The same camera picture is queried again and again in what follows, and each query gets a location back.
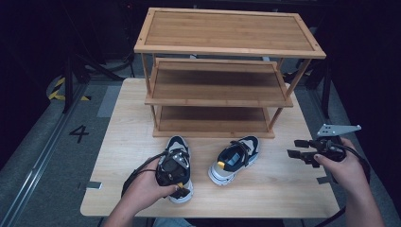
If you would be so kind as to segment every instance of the black and white sneaker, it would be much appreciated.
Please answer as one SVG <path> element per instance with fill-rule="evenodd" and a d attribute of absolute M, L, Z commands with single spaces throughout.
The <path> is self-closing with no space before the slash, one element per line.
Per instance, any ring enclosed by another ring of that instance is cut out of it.
<path fill-rule="evenodd" d="M 183 203 L 191 200 L 194 188 L 190 179 L 191 151 L 185 140 L 179 135 L 173 136 L 167 142 L 166 151 L 168 155 L 162 156 L 157 168 L 156 180 L 159 185 L 177 184 L 178 189 L 169 195 L 174 203 Z"/>
<path fill-rule="evenodd" d="M 218 156 L 210 166 L 209 178 L 217 185 L 226 185 L 233 181 L 236 173 L 252 165 L 259 154 L 259 140 L 255 136 L 246 136 L 238 141 L 231 141 L 231 146 Z"/>

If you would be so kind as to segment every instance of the dark background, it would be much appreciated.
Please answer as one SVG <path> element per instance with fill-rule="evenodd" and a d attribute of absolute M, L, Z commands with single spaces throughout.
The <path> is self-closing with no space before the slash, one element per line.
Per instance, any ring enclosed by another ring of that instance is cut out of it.
<path fill-rule="evenodd" d="M 370 163 L 401 210 L 400 3 L 350 1 L 37 0 L 0 3 L 2 167 L 49 105 L 46 89 L 70 53 L 104 64 L 132 52 L 148 7 L 298 12 L 329 70 Z"/>

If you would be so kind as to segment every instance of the floor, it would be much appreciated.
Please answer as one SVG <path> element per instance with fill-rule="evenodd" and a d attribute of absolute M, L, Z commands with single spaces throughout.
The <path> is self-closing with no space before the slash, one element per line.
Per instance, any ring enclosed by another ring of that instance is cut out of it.
<path fill-rule="evenodd" d="M 121 62 L 109 61 L 106 67 L 118 64 Z M 295 65 L 296 60 L 285 61 L 283 72 L 295 71 Z M 132 76 L 132 71 L 137 78 L 143 77 L 140 56 L 135 56 L 132 70 L 127 67 L 115 73 L 128 78 Z M 49 91 L 57 80 L 49 85 Z M 304 81 L 300 81 L 295 94 L 313 137 L 323 123 L 349 125 L 333 85 L 330 119 L 325 119 L 320 109 L 321 87 L 307 90 Z M 85 194 L 84 185 L 91 177 L 120 86 L 121 82 L 93 75 L 87 85 L 75 86 L 76 97 L 79 97 L 76 99 L 87 96 L 90 100 L 77 101 L 65 114 L 62 113 L 63 101 L 51 100 L 51 105 L 0 171 L 1 226 L 101 226 L 104 218 L 85 217 L 79 208 Z M 354 134 L 347 134 L 346 137 L 356 144 L 358 150 L 362 150 Z M 342 207 L 345 204 L 342 189 L 336 184 L 332 186 Z M 401 226 L 392 200 L 375 174 L 371 188 L 386 225 Z M 284 219 L 287 227 L 315 226 L 321 221 Z M 133 224 L 148 225 L 145 218 L 136 218 Z M 344 225 L 345 219 L 340 217 L 328 226 Z"/>

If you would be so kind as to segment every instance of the shoe rack shelf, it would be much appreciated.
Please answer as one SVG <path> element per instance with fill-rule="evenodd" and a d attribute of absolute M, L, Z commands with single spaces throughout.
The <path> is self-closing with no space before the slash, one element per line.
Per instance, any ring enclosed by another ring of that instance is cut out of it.
<path fill-rule="evenodd" d="M 153 136 L 273 138 L 273 125 L 312 59 L 325 54 L 296 13 L 148 10 L 141 53 Z M 146 53 L 153 56 L 151 73 Z M 156 54 L 275 57 L 279 61 L 156 58 Z M 287 87 L 285 58 L 304 59 Z M 277 109 L 270 118 L 268 108 Z"/>

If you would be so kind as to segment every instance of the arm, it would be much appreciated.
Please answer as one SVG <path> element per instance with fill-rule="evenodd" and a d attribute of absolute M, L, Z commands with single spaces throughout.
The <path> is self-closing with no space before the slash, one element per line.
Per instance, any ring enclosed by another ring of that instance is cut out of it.
<path fill-rule="evenodd" d="M 159 159 L 149 163 L 144 169 L 155 170 Z M 133 217 L 150 207 L 161 197 L 174 193 L 177 185 L 159 186 L 154 171 L 145 171 L 131 183 L 123 198 L 113 209 L 104 226 L 131 226 Z"/>
<path fill-rule="evenodd" d="M 341 138 L 341 141 L 345 146 L 355 149 L 348 139 Z M 320 154 L 315 155 L 315 159 L 327 167 L 346 191 L 347 226 L 384 226 L 363 168 L 354 154 L 347 151 L 347 157 L 340 163 L 333 162 Z"/>

